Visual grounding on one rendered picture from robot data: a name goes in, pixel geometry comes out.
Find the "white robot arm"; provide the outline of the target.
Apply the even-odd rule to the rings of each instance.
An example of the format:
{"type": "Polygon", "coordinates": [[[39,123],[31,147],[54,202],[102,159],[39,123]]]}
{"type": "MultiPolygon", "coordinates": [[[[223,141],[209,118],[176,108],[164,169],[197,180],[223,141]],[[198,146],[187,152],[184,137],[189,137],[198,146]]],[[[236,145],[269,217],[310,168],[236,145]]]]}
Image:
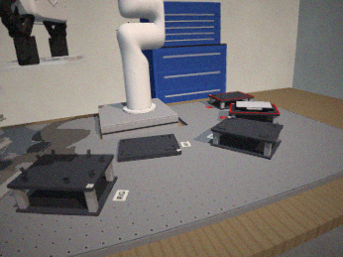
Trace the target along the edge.
{"type": "Polygon", "coordinates": [[[148,113],[152,103],[149,63],[141,51],[161,48],[166,39],[163,0],[118,0],[120,15],[128,19],[149,19],[150,23],[126,23],[117,30],[127,105],[124,112],[148,113]]]}

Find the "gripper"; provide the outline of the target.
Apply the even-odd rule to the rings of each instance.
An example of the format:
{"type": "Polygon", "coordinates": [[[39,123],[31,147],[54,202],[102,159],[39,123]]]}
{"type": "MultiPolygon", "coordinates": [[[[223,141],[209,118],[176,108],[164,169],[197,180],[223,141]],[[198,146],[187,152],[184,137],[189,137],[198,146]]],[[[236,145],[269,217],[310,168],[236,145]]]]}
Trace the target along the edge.
{"type": "Polygon", "coordinates": [[[13,38],[19,65],[40,63],[36,38],[31,36],[34,24],[45,25],[50,34],[52,57],[68,56],[65,0],[0,0],[0,18],[13,38]],[[34,23],[41,20],[44,24],[34,23]]]}

